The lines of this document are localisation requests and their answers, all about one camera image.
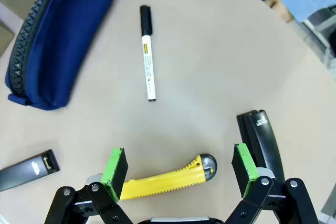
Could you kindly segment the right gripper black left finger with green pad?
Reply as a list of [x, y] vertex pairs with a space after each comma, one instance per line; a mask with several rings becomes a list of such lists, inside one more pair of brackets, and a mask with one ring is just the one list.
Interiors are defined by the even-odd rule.
[[124, 149], [113, 149], [102, 176], [91, 176], [81, 190], [56, 191], [44, 224], [86, 224], [91, 216], [104, 224], [133, 224], [118, 204], [127, 171]]

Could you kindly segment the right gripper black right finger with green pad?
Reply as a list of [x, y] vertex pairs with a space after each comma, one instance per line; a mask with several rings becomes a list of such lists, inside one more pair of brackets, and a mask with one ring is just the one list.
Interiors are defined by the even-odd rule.
[[246, 144], [235, 144], [232, 166], [242, 200], [225, 224], [254, 224], [261, 211], [272, 211], [279, 224], [319, 224], [303, 180], [276, 180], [271, 170], [256, 167]]

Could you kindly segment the black stapler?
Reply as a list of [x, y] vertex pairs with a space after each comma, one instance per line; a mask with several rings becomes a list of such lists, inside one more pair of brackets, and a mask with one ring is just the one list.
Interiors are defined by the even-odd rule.
[[236, 116], [242, 142], [257, 167], [271, 170], [275, 179], [285, 181], [279, 148], [265, 110], [252, 110]]

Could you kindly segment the yellow utility knife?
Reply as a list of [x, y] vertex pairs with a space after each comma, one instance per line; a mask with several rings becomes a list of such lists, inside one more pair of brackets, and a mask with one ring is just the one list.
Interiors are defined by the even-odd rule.
[[211, 180], [217, 172], [217, 161], [210, 154], [199, 154], [185, 167], [147, 178], [131, 179], [123, 184], [121, 200], [162, 194]]

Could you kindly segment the black rectangular device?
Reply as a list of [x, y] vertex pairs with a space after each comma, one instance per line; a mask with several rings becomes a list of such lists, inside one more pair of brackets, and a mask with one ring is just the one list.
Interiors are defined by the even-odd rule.
[[0, 192], [60, 171], [52, 150], [0, 169]]

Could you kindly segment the white marker black cap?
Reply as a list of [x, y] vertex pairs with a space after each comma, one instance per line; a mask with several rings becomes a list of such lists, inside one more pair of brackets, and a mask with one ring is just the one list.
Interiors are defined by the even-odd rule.
[[151, 36], [153, 33], [151, 8], [148, 5], [140, 6], [140, 22], [142, 34], [142, 51], [144, 60], [145, 83], [148, 101], [156, 100], [153, 54]]

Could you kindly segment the person's left hand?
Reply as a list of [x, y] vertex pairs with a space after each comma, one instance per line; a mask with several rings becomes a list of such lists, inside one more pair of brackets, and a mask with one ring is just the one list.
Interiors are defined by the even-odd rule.
[[289, 23], [294, 19], [281, 0], [264, 0], [264, 3], [269, 6], [284, 22]]

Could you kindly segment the blue Campus pencil case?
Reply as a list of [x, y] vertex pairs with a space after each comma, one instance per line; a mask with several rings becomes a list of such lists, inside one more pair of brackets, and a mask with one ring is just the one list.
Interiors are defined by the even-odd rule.
[[113, 0], [35, 0], [16, 37], [5, 76], [14, 103], [65, 107]]

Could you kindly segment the white table with metal legs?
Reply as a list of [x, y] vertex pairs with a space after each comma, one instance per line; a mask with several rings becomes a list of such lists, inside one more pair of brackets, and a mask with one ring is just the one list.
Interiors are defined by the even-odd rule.
[[336, 32], [336, 5], [317, 11], [303, 21], [303, 24], [322, 47], [321, 62], [336, 80], [336, 50], [332, 49], [330, 43], [331, 35]]

